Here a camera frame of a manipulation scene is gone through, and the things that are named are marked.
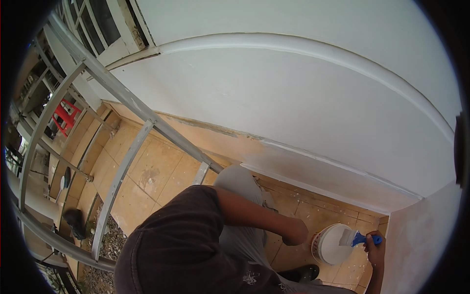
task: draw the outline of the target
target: hand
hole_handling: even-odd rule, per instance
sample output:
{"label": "hand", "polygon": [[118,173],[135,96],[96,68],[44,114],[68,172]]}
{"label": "hand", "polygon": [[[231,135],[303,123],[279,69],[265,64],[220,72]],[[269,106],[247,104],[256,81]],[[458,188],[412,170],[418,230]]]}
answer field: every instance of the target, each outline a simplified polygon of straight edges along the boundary
{"label": "hand", "polygon": [[[382,242],[375,245],[371,235],[378,235],[382,237]],[[365,246],[364,251],[369,252],[369,262],[372,264],[372,267],[374,269],[383,270],[385,263],[385,237],[382,235],[382,233],[377,230],[367,233],[366,243],[364,243],[363,246]]]}
{"label": "hand", "polygon": [[287,246],[296,246],[307,240],[308,229],[304,221],[298,218],[288,217],[289,230],[282,236],[282,241]]}

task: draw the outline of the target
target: window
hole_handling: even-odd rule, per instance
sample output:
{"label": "window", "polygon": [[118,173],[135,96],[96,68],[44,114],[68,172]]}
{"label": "window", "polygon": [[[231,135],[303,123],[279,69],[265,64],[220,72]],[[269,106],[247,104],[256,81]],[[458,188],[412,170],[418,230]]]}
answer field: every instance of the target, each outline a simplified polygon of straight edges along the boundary
{"label": "window", "polygon": [[129,4],[129,0],[63,0],[58,13],[88,51],[107,66],[149,44]]}

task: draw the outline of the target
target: debris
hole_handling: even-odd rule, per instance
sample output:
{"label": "debris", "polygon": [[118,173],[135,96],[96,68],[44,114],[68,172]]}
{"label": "debris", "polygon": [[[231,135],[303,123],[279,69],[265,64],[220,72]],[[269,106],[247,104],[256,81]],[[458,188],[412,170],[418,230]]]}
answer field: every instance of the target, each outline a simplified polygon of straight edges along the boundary
{"label": "debris", "polygon": [[[90,232],[92,235],[88,238],[88,242],[84,242],[82,248],[90,251],[93,244],[93,234],[95,233],[96,222],[99,218],[101,207],[98,208],[97,216],[92,222],[90,220]],[[118,260],[119,253],[124,246],[127,236],[119,228],[118,224],[112,216],[108,219],[108,223],[105,227],[105,235],[101,243],[100,256],[109,258],[111,260]],[[116,290],[114,288],[113,273],[100,270],[88,265],[84,265],[83,269],[83,284],[88,293],[107,293],[114,294]]]}

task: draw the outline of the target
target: dark t-shirt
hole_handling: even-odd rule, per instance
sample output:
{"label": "dark t-shirt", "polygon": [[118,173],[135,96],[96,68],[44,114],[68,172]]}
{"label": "dark t-shirt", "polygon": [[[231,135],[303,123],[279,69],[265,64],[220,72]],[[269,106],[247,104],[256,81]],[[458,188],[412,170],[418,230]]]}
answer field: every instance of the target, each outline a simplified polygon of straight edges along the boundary
{"label": "dark t-shirt", "polygon": [[191,186],[129,236],[114,283],[127,293],[283,293],[276,273],[222,252],[217,192]]}

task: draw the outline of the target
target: white bucket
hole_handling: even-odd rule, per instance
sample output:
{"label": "white bucket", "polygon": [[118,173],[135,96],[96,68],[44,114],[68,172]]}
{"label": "white bucket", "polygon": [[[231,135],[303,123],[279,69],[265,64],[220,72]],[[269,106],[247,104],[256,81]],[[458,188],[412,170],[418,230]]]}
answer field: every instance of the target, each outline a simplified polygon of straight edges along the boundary
{"label": "white bucket", "polygon": [[327,265],[335,265],[342,263],[349,257],[353,248],[339,245],[339,240],[345,229],[351,230],[345,224],[335,223],[312,236],[311,251],[317,262],[321,261]]}

